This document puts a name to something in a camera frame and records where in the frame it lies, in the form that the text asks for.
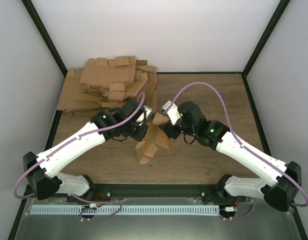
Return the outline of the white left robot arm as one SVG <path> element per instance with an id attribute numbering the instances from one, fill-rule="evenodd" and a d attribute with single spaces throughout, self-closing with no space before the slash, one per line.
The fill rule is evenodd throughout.
<path id="1" fill-rule="evenodd" d="M 148 126 L 144 123 L 153 110 L 129 99 L 122 107 L 102 110 L 77 133 L 44 152 L 28 152 L 23 156 L 24 170 L 35 197 L 48 199 L 56 194 L 74 194 L 85 202 L 96 196 L 96 185 L 86 175 L 69 175 L 62 169 L 88 150 L 120 136 L 141 142 Z"/>

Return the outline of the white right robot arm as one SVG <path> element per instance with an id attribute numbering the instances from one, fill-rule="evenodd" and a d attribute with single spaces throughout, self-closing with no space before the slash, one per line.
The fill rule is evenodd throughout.
<path id="1" fill-rule="evenodd" d="M 302 183 L 302 168 L 298 163 L 285 163 L 240 137 L 234 137 L 228 126 L 217 120 L 207 120 L 199 106 L 191 101 L 180 106 L 167 101 L 162 114 L 169 121 L 159 127 L 168 138 L 192 136 L 200 145 L 231 157 L 257 175 L 256 178 L 224 175 L 216 188 L 219 200 L 226 202 L 236 196 L 250 197 L 265 200 L 278 211 L 289 210 L 299 191 L 296 184 Z"/>

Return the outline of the brown cardboard box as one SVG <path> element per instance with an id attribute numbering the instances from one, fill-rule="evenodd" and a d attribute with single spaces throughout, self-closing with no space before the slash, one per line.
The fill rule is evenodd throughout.
<path id="1" fill-rule="evenodd" d="M 158 146 L 170 149 L 173 140 L 169 139 L 167 135 L 159 128 L 159 125 L 165 124 L 169 118 L 163 116 L 161 113 L 156 113 L 152 122 L 148 123 L 148 129 L 145 137 L 135 147 L 137 161 L 140 165 L 144 165 L 152 158 L 158 151 Z"/>

